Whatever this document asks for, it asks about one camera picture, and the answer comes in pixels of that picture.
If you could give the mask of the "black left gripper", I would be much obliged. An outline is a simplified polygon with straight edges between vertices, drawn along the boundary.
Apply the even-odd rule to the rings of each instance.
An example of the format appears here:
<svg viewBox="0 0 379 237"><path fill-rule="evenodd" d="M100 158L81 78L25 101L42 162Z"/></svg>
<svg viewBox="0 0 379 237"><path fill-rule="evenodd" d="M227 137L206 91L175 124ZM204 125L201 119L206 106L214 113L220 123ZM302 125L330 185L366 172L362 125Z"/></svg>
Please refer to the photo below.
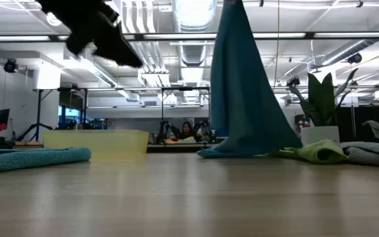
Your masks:
<svg viewBox="0 0 379 237"><path fill-rule="evenodd" d="M90 18L100 13L111 23L119 14L105 0L38 0L45 14L53 14L72 32L66 40L67 49L78 55L94 39L96 50L93 55L115 61L119 66L139 68L143 65L140 57L122 34L121 25L92 22L90 32L73 32L85 26Z"/></svg>

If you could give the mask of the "yellow translucent plastic basket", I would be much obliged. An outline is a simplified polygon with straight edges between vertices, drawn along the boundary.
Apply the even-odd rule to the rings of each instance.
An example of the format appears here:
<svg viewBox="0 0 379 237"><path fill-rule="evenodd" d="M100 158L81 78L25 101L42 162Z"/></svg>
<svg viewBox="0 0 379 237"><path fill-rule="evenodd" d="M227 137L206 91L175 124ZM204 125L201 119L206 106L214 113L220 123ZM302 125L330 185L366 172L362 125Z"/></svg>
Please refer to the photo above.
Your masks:
<svg viewBox="0 0 379 237"><path fill-rule="evenodd" d="M45 148L86 147L93 153L137 153L147 151L149 133L141 130L47 130Z"/></svg>

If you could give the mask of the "light blue microfiber towel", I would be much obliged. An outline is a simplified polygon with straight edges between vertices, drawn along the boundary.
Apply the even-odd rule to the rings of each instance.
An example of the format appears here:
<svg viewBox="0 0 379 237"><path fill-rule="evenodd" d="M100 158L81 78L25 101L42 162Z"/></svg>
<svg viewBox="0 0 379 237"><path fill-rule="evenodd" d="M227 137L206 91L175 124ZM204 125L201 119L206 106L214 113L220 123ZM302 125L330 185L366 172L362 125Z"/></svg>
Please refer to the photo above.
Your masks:
<svg viewBox="0 0 379 237"><path fill-rule="evenodd" d="M268 81L242 0L225 0L211 65L211 125L227 132L203 158L252 157L302 146Z"/></svg>

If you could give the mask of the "lime green microfiber towel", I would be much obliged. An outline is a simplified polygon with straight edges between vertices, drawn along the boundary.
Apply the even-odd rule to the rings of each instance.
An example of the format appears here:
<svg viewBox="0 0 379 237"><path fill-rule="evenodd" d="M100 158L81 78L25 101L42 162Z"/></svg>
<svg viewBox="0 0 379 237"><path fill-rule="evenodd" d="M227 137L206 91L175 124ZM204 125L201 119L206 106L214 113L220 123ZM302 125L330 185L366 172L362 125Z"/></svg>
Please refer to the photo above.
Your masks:
<svg viewBox="0 0 379 237"><path fill-rule="evenodd" d="M344 154L343 149L332 140L321 140L313 144L304 145L302 148L286 147L269 153L269 155L297 159L319 165L344 163L348 160L348 156Z"/></svg>

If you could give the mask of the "teal microfiber towel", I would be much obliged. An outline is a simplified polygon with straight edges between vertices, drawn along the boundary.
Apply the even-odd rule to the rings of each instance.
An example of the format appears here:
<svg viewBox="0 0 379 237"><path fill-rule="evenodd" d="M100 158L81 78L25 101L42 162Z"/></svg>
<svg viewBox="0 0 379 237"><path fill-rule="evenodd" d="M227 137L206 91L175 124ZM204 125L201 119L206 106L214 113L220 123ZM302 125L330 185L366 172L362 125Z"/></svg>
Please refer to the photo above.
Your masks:
<svg viewBox="0 0 379 237"><path fill-rule="evenodd" d="M91 159L88 148L64 149L0 149L0 172L86 162Z"/></svg>

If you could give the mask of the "grey microfiber towel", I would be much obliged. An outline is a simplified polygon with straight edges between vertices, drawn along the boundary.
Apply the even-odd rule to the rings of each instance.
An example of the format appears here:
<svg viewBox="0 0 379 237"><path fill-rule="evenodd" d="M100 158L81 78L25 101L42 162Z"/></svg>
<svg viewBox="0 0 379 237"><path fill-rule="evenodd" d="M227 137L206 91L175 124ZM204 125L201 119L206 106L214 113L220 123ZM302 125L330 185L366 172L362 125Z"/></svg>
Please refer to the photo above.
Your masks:
<svg viewBox="0 0 379 237"><path fill-rule="evenodd" d="M368 120L363 126L369 125L374 137L379 140L379 123ZM376 142L344 142L340 144L350 163L379 167L379 143Z"/></svg>

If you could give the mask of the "person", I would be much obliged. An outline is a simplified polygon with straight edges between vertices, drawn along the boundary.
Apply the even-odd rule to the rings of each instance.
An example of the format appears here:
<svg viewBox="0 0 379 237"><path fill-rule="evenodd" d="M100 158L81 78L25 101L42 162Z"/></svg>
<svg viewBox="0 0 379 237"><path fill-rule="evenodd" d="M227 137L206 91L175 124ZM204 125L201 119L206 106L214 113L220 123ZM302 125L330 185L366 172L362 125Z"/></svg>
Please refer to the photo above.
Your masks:
<svg viewBox="0 0 379 237"><path fill-rule="evenodd" d="M195 127L191 125L190 122L184 122L182 125L182 129L171 126L172 133L174 134L174 139L177 140L185 140L186 138L194 138L196 142L200 142L202 139L202 135L196 130Z"/></svg>

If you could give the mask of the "snake plant in white pot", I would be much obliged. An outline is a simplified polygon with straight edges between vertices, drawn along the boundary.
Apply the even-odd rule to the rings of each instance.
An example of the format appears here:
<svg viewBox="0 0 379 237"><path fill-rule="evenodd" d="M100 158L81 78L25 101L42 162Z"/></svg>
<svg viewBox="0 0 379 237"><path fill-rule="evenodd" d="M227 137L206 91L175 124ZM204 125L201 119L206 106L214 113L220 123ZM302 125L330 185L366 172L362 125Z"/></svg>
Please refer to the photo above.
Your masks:
<svg viewBox="0 0 379 237"><path fill-rule="evenodd" d="M336 92L331 73L328 73L322 82L319 82L314 74L308 73L307 99L295 86L289 85L289 91L299 98L304 114L310 118L313 124L312 127L301 129L301 141L304 145L321 140L331 140L337 144L340 142L337 112L349 92L342 95L338 104L336 104L336 100L347 89L356 72L357 68L352 70L347 80Z"/></svg>

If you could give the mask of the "black bar with light strips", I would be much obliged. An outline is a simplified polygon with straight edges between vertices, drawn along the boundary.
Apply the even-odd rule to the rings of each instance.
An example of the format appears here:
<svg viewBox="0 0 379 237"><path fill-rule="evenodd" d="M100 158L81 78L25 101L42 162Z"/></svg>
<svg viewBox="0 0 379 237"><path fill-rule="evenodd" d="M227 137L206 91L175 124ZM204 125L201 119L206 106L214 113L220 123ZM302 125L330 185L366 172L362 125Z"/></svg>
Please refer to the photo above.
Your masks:
<svg viewBox="0 0 379 237"><path fill-rule="evenodd" d="M255 40L379 40L379 32L254 32ZM0 43L62 42L67 35L0 35ZM124 34L128 41L213 41L215 33Z"/></svg>

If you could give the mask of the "black room partition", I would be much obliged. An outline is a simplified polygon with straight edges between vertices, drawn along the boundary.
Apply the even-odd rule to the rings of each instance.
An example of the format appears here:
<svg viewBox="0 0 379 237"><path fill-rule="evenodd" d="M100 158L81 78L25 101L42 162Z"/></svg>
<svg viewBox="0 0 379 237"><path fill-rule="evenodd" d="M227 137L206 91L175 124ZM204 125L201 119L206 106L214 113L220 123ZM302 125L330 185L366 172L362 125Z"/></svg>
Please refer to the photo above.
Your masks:
<svg viewBox="0 0 379 237"><path fill-rule="evenodd" d="M340 142L379 143L370 126L363 123L373 120L379 123L379 107L341 107L337 112Z"/></svg>

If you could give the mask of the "distant black rig frame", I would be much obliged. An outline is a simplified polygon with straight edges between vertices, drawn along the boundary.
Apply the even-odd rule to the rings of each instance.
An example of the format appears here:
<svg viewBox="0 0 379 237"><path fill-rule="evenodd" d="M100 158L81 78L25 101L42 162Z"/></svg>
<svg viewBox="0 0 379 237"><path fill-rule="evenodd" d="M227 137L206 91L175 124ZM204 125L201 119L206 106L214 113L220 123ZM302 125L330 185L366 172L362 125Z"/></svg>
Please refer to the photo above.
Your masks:
<svg viewBox="0 0 379 237"><path fill-rule="evenodd" d="M41 103L42 101L51 93L51 92L80 92L84 91L84 102L82 105L82 117L81 121L85 122L86 121L86 116L87 116L87 106L88 106L88 93L89 89L88 88L78 88L78 87L73 87L73 88L66 88L66 87L61 87L61 88L55 88L55 89L35 89L35 92L38 92L38 108L37 108L37 117L36 117L36 123L32 124L30 126L31 129L35 128L35 134L32 136L32 139L35 140L36 142L39 141L40 137L40 128L46 128L50 129L49 126L44 125L41 123Z"/></svg>
<svg viewBox="0 0 379 237"><path fill-rule="evenodd" d="M199 97L198 97L198 102L185 102L185 103L181 103L181 104L170 104L170 105L167 105L165 106L164 105L164 101L165 99L167 99L170 95L172 95L175 91L179 91L179 92L194 92L194 91L197 91L197 92L200 92L200 91L203 91L205 90L208 94L205 95L205 94L199 94ZM179 140L175 140L174 139L174 134L172 133L172 130L171 130L171 126L173 126L171 123L169 123L169 121L167 121L165 119L165 116L164 116L164 108L167 107L167 108L170 108L170 109L173 109L173 108L196 108L196 109L202 109L204 107L207 107L208 108L208 118L205 119L205 120L208 120L209 123L210 123L210 118L211 118L211 105L210 103L208 104L204 104L204 100L208 100L210 101L210 96L211 96L211 89L210 87L191 87L191 86L181 86L181 87L169 87L169 88L166 88L166 87L163 87L161 88L161 126L159 128L159 133L157 134L157 137L156 137L156 142L158 144L169 144L170 142L172 143L177 143L179 142Z"/></svg>

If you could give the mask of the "black aluminium table frame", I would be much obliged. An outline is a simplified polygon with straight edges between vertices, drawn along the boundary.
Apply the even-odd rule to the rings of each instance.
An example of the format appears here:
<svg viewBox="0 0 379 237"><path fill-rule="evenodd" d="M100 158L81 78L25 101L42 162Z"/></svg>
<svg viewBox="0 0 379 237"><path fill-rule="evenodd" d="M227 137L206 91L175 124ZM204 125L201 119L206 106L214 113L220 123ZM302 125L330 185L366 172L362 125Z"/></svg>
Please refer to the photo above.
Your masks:
<svg viewBox="0 0 379 237"><path fill-rule="evenodd" d="M153 144L147 146L147 153L195 153L214 144Z"/></svg>

